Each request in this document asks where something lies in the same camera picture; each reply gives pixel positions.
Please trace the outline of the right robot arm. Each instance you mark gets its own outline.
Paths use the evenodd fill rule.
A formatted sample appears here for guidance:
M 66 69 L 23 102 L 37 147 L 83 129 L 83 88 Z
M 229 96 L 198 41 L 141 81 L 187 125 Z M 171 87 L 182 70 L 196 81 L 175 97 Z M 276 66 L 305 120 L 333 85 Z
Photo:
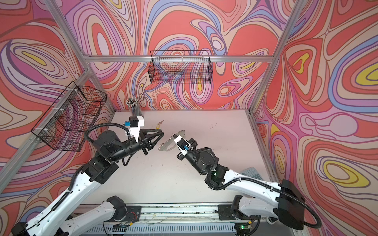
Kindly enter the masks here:
M 295 230 L 322 227 L 321 218 L 306 204 L 304 196 L 292 182 L 266 182 L 245 176 L 220 165 L 213 150 L 197 148 L 194 139 L 186 140 L 175 135 L 174 142 L 180 151 L 177 158 L 186 159 L 200 175 L 205 176 L 205 183 L 211 190 L 239 192 L 231 207 L 237 218 L 265 216 Z

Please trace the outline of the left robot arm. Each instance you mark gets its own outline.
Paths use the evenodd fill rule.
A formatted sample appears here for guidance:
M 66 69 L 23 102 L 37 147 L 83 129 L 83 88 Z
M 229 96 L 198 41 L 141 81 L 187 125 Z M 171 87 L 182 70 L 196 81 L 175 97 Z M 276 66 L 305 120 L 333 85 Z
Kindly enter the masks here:
M 75 171 L 68 188 L 45 210 L 14 225 L 12 235 L 79 236 L 102 222 L 126 221 L 127 206 L 117 196 L 80 216 L 69 216 L 118 170 L 120 160 L 140 150 L 147 155 L 164 136 L 161 129 L 143 129 L 143 125 L 142 117 L 132 117 L 129 126 L 103 123 L 88 128 L 84 138 L 95 147 L 94 157 Z

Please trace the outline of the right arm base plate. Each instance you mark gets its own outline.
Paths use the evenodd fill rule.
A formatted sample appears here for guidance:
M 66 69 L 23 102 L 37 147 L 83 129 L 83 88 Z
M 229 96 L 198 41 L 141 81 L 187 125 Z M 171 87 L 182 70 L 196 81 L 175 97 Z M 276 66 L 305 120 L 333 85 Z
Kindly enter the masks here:
M 231 204 L 218 205 L 216 213 L 220 220 L 249 220 L 250 217 L 244 215 L 240 210 L 234 209 Z

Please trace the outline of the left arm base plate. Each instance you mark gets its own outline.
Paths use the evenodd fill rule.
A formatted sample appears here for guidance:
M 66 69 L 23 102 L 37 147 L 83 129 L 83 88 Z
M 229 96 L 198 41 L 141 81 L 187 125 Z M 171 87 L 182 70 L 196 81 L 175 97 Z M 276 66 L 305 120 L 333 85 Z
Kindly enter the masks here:
M 139 221 L 142 206 L 121 206 L 115 210 L 112 217 L 116 222 L 135 223 Z

